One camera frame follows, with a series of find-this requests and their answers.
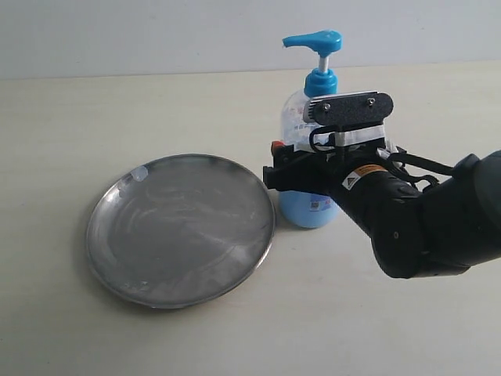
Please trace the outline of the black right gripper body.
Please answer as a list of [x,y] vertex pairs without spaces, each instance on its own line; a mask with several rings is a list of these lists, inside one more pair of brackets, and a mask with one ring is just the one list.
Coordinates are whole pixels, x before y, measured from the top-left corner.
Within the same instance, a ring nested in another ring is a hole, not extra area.
[[310,193],[311,208],[361,208],[382,199],[382,191],[395,182],[402,168],[388,160],[398,149],[390,143],[360,143],[354,146],[316,146],[319,176],[310,181],[320,193]]

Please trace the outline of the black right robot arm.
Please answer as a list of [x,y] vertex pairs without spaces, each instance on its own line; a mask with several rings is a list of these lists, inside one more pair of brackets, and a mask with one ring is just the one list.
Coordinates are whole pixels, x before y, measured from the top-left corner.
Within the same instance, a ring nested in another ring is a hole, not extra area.
[[500,256],[500,154],[449,167],[381,141],[295,150],[271,145],[265,185],[328,196],[370,238],[393,278],[452,276]]

